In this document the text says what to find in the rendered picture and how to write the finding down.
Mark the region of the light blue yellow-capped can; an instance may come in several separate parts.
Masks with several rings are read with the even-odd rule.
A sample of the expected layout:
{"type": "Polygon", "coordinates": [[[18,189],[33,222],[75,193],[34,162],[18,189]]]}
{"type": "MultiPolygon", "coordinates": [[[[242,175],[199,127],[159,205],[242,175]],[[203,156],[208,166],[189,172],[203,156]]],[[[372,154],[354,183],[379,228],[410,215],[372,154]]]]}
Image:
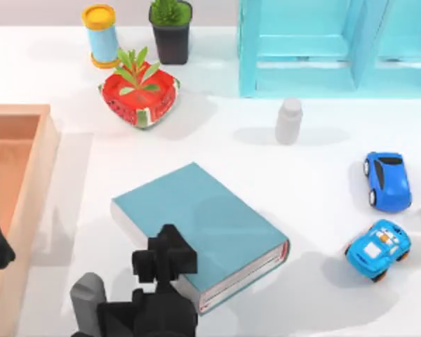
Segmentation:
{"type": "Polygon", "coordinates": [[[107,4],[86,7],[81,19],[88,33],[91,61],[101,69],[114,68],[119,64],[119,44],[115,30],[115,10],[107,4]]]}

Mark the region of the black pot with green plant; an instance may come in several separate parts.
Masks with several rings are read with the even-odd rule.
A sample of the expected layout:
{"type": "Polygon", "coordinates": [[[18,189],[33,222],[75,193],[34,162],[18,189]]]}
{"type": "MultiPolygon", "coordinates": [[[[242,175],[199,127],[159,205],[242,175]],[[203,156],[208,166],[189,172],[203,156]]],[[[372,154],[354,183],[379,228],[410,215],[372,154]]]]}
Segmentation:
{"type": "Polygon", "coordinates": [[[187,63],[192,14],[192,5],[186,0],[153,0],[151,3],[149,21],[163,65],[187,63]]]}

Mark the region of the dark blue toy car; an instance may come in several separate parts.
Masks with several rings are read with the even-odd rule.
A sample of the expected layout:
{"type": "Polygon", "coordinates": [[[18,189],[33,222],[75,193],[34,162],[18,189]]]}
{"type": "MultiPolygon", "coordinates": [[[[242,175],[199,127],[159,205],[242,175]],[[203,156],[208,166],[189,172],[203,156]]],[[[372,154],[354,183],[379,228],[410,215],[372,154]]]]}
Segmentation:
{"type": "Polygon", "coordinates": [[[413,201],[403,161],[397,152],[369,152],[363,162],[369,204],[379,211],[399,213],[413,201]]]}

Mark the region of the light blue rack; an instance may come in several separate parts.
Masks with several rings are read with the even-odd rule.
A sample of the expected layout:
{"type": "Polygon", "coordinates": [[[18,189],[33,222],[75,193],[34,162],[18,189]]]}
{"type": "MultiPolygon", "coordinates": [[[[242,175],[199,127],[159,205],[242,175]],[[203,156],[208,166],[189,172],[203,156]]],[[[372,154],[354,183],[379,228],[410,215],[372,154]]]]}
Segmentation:
{"type": "Polygon", "coordinates": [[[421,0],[239,0],[248,98],[421,98],[421,0]]]}

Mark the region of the shallow salmon-coloured box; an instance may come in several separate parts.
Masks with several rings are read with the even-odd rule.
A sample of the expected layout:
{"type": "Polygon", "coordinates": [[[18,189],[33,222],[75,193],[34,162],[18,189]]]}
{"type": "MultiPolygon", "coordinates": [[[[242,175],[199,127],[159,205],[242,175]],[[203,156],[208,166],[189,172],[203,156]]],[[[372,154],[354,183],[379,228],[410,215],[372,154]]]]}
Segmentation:
{"type": "Polygon", "coordinates": [[[0,105],[0,226],[16,258],[0,270],[0,337],[14,337],[60,136],[49,105],[0,105]]]}

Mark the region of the light blue white toy car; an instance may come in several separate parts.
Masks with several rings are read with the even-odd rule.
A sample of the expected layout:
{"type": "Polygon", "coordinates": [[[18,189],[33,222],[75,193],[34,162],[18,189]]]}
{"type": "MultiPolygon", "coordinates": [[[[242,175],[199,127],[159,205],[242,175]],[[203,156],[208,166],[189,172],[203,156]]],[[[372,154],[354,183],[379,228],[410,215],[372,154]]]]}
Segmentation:
{"type": "Polygon", "coordinates": [[[378,282],[393,263],[408,255],[411,244],[403,228],[381,219],[347,246],[345,256],[364,277],[378,282]]]}

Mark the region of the teal book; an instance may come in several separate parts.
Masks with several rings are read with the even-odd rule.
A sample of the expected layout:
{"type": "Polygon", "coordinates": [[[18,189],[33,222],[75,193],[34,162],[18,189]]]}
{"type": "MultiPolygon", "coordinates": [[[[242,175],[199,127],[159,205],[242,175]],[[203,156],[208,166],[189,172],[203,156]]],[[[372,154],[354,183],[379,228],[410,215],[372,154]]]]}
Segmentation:
{"type": "Polygon", "coordinates": [[[147,245],[174,224],[197,252],[195,275],[176,289],[204,315],[287,260],[290,241],[196,163],[112,199],[111,215],[127,235],[147,245]]]}

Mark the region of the red watermelon pot with plant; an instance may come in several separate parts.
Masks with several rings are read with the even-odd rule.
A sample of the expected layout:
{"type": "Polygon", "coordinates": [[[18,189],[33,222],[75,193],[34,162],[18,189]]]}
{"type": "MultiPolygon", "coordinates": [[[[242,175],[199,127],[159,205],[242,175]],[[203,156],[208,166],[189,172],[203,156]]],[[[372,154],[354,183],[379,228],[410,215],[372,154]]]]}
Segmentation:
{"type": "Polygon", "coordinates": [[[122,120],[138,129],[154,126],[175,104],[180,81],[160,69],[160,63],[148,63],[148,49],[117,51],[118,63],[98,90],[107,106],[122,120]]]}

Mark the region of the pale grey bottle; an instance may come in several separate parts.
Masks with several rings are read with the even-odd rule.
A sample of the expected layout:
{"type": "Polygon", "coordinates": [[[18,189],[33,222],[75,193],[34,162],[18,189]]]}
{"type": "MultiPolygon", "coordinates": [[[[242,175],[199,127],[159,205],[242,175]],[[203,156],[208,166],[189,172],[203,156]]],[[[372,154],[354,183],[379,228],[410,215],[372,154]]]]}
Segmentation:
{"type": "Polygon", "coordinates": [[[298,139],[302,116],[303,112],[300,100],[287,98],[282,102],[275,127],[275,137],[278,143],[291,145],[298,139]]]}

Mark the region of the pale grey rounded box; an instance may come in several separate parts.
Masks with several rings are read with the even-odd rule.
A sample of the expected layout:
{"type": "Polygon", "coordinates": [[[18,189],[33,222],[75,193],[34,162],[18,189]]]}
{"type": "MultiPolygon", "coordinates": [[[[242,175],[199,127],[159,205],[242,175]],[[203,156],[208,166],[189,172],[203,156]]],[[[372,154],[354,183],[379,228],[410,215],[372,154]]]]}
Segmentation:
{"type": "Polygon", "coordinates": [[[102,337],[97,314],[98,305],[107,301],[102,278],[94,272],[85,273],[72,286],[70,298],[79,331],[102,337]]]}

